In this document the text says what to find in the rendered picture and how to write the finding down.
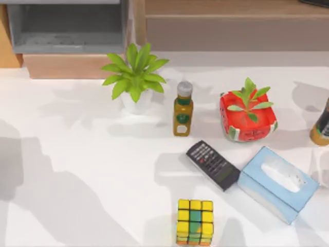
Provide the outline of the dark bottle with yellow base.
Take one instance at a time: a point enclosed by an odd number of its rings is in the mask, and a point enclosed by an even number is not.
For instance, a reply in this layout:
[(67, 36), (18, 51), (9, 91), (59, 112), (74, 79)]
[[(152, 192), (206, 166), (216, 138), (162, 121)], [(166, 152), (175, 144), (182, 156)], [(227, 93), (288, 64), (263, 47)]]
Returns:
[(329, 145), (329, 98), (321, 116), (310, 131), (310, 138), (316, 145)]

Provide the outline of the olive green bottle grey cap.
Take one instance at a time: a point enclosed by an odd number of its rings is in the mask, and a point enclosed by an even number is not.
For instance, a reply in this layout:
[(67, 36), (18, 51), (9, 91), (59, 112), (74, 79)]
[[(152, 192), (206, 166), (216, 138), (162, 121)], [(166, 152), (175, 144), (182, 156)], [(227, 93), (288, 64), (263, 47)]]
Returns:
[(173, 134), (188, 136), (191, 130), (193, 116), (193, 85), (188, 81), (181, 81), (177, 85), (177, 97), (174, 100)]

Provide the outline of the pale wooden drawer front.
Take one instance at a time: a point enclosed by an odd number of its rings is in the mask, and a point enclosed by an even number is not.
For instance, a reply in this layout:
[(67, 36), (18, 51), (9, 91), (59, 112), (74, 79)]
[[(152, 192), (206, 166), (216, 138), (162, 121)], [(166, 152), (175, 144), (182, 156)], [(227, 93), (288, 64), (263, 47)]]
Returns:
[(24, 54), (33, 79), (105, 79), (113, 73), (101, 68), (110, 63), (106, 54)]

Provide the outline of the green plant in white pot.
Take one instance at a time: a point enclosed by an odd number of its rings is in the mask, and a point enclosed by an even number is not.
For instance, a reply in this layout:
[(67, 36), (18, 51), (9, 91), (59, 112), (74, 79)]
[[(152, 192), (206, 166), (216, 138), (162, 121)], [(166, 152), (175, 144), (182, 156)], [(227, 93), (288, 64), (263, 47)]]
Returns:
[(158, 58), (151, 53), (149, 43), (138, 48), (134, 43), (128, 45), (125, 59), (118, 54), (109, 53), (110, 63), (101, 69), (112, 72), (103, 86), (113, 85), (111, 98), (121, 98), (125, 109), (132, 114), (143, 113), (151, 103), (153, 92), (164, 93), (166, 80), (157, 73), (169, 59)]

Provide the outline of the yellow and green puzzle cube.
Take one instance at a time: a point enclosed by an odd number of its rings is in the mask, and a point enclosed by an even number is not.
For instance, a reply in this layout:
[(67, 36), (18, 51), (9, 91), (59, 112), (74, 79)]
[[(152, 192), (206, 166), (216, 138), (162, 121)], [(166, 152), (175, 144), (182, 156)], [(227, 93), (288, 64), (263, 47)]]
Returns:
[(180, 199), (177, 203), (176, 243), (209, 247), (214, 234), (213, 202)]

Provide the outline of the black calculator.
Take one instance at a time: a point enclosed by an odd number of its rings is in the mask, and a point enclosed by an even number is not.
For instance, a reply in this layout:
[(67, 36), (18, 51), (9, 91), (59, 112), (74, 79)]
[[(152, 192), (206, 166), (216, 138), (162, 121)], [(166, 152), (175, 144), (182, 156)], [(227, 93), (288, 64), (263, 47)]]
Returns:
[(194, 144), (186, 155), (222, 191), (230, 188), (239, 179), (240, 170), (203, 140)]

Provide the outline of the red watermelon plant pot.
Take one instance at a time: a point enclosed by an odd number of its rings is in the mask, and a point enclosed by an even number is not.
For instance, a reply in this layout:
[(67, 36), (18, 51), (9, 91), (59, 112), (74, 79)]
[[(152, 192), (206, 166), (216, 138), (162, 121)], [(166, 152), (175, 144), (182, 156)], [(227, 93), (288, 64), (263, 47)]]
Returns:
[(266, 138), (277, 129), (273, 103), (267, 97), (269, 90), (269, 86), (258, 89), (247, 77), (240, 90), (221, 93), (221, 123), (230, 140), (253, 142)]

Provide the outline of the light blue tissue box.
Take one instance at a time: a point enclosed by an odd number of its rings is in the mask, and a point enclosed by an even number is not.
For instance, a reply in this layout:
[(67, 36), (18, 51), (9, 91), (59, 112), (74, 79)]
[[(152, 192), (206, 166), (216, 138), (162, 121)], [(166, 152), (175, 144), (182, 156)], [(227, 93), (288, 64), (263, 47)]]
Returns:
[(288, 225), (319, 187), (318, 182), (265, 146), (241, 170), (237, 185)]

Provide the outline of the wooden cupboard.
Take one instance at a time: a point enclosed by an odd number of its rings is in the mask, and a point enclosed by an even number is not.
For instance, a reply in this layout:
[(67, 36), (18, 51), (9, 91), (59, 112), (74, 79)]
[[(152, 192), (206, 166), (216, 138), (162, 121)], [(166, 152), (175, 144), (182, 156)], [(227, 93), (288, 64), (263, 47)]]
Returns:
[(12, 49), (7, 6), (0, 4), (0, 68), (20, 68), (22, 64), (22, 54)]

